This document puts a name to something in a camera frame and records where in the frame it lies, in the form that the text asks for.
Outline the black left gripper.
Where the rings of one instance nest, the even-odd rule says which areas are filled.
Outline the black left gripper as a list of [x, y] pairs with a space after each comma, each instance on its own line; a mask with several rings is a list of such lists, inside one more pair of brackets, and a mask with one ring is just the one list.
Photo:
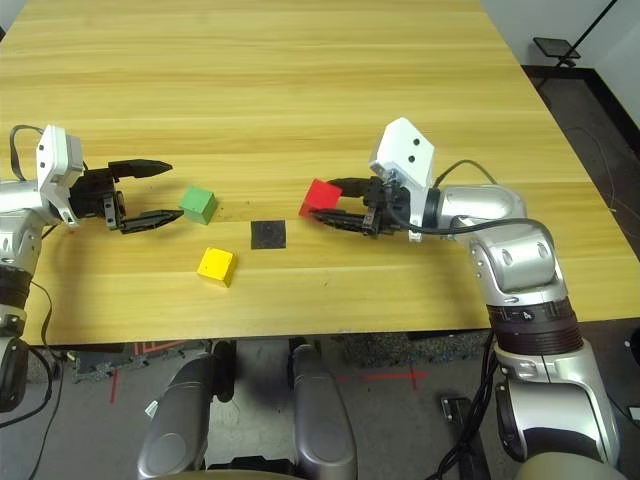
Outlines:
[[148, 178], [171, 169], [171, 164], [159, 160], [130, 159], [109, 162], [102, 169], [85, 170], [70, 189], [72, 211], [79, 219], [103, 218], [110, 230], [120, 230], [122, 234], [160, 228], [180, 218], [184, 211], [154, 210], [124, 219], [124, 197], [115, 184], [121, 178]]

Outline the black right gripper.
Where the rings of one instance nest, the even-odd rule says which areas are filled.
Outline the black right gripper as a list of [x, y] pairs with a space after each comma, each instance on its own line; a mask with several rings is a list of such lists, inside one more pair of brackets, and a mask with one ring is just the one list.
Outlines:
[[386, 184], [378, 177], [337, 178], [329, 180], [328, 184], [339, 188], [341, 197], [362, 197], [365, 213], [362, 215], [337, 209], [317, 209], [310, 212], [313, 220], [370, 237], [393, 235], [405, 230], [409, 219], [409, 193], [405, 188]]

